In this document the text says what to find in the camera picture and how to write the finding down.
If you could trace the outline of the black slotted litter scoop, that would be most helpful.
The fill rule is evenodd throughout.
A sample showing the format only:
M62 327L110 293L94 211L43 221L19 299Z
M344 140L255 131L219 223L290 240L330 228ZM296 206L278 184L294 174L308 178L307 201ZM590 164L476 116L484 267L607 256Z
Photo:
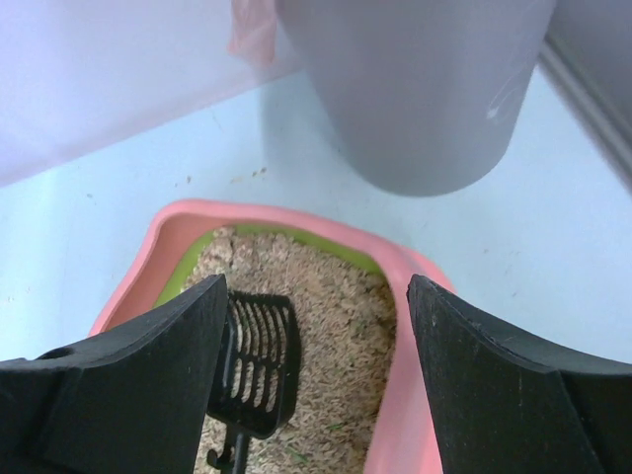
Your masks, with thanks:
M226 426L209 466L244 473L251 439L267 439L295 412L302 346L294 306L278 294L231 290L206 413Z

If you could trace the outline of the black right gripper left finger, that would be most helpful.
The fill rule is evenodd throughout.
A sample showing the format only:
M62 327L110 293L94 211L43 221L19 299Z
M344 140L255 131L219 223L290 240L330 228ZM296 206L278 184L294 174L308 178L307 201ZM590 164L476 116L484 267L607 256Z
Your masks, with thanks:
M1 364L5 473L190 473L227 308L223 276L97 336Z

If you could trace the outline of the pink bin liner bag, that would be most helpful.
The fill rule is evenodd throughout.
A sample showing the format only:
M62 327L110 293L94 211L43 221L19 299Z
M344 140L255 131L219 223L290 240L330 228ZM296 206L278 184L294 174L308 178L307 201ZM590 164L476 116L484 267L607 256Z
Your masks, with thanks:
M276 55L277 13L274 0L232 0L228 52L258 69Z

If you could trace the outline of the grey waste bin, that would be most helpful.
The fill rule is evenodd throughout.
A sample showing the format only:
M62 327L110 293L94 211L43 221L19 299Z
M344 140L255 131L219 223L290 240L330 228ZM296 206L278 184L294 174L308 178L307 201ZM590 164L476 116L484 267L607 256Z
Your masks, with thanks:
M555 5L279 1L350 166L400 195L472 185L504 157Z

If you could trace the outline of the pink and green litter box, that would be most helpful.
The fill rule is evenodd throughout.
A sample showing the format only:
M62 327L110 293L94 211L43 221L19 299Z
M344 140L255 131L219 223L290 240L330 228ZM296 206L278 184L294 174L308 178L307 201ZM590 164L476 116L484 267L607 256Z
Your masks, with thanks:
M368 473L438 473L440 456L420 366L407 288L414 275L451 284L424 256L344 223L288 208L185 199L158 212L131 267L96 319L97 335L149 311L178 263L201 236L236 223L295 228L369 256L384 272L397 309L397 333L389 380L365 462Z

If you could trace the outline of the beige cat litter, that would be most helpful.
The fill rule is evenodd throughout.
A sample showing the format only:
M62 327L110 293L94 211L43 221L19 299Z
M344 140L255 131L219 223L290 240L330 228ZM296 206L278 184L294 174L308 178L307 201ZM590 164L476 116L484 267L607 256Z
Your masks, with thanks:
M395 345L386 279L288 233L231 227L212 233L184 286L215 274L232 290L288 297L302 342L294 415L252 441L247 472L362 472Z

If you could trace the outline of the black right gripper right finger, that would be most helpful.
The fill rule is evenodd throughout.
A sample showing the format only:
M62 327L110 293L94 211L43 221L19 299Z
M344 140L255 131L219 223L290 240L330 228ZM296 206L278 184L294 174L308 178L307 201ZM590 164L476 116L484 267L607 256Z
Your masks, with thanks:
M407 290L446 473L627 473L631 367L510 324L425 276Z

